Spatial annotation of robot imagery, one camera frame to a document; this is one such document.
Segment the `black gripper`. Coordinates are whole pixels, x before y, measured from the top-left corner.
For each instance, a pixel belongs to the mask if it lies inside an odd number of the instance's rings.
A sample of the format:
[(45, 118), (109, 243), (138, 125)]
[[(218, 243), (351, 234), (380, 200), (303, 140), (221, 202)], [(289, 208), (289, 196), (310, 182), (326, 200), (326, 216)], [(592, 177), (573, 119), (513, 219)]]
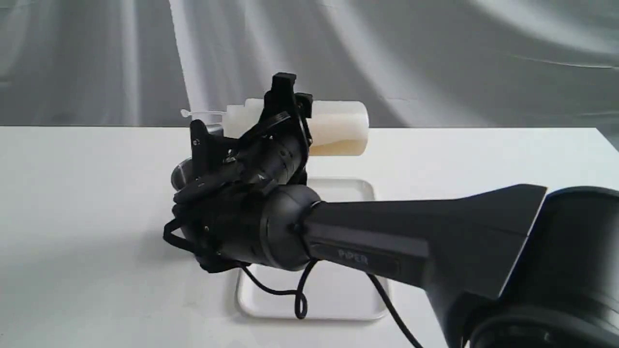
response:
[(314, 97), (294, 92), (296, 75), (273, 75), (264, 95), (261, 122), (239, 139), (214, 134), (213, 159), (219, 163), (213, 173), (213, 192), (241, 185), (248, 191), (267, 194), (277, 185), (306, 185), (306, 170), (312, 134)]

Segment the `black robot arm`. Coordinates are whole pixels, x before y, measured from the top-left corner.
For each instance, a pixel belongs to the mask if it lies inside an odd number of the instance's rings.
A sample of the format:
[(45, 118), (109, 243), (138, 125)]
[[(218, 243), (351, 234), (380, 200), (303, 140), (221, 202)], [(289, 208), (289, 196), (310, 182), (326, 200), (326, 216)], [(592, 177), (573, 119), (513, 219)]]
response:
[(208, 273), (239, 268), (292, 295), (305, 319), (312, 268), (362, 271), (400, 330), (378, 277), (423, 289), (450, 348), (616, 348), (618, 192), (518, 184), (454, 200), (327, 203), (307, 187), (312, 96), (272, 77), (239, 138), (190, 123), (192, 156), (163, 239)]

